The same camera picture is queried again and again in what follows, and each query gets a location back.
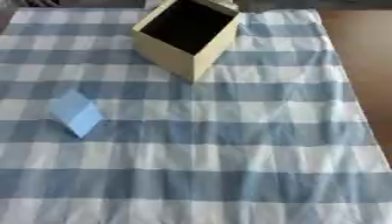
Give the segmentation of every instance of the table surface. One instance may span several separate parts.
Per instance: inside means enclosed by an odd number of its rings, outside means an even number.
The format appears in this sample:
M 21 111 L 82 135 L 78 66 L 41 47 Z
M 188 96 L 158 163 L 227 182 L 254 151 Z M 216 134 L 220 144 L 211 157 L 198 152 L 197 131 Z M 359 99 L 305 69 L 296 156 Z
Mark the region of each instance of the table surface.
M 8 24 L 14 10 L 0 10 L 0 31 Z M 342 59 L 360 105 L 392 163 L 392 11 L 322 10 L 325 28 Z
M 132 48 L 145 12 L 23 9 L 0 36 L 4 223 L 389 221 L 388 164 L 316 11 L 242 14 L 195 85 Z M 46 110 L 74 88 L 105 116 L 82 140 Z

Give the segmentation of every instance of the blue and white gingham cloth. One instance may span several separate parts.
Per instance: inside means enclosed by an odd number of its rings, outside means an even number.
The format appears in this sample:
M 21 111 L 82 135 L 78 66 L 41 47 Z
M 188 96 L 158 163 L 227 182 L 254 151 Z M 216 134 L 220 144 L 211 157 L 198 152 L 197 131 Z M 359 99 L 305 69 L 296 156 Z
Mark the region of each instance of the blue and white gingham cloth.
M 243 14 L 191 85 L 132 49 L 146 11 L 22 9 L 0 36 L 0 223 L 392 223 L 392 178 L 314 10 Z M 47 112 L 71 88 L 105 120 Z

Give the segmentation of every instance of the open box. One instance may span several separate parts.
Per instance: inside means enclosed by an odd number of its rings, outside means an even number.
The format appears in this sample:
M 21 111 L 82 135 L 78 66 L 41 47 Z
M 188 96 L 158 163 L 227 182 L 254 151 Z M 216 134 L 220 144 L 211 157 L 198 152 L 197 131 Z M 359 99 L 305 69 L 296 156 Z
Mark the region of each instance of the open box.
M 209 0 L 167 0 L 132 29 L 134 47 L 196 81 L 235 40 L 239 12 Z

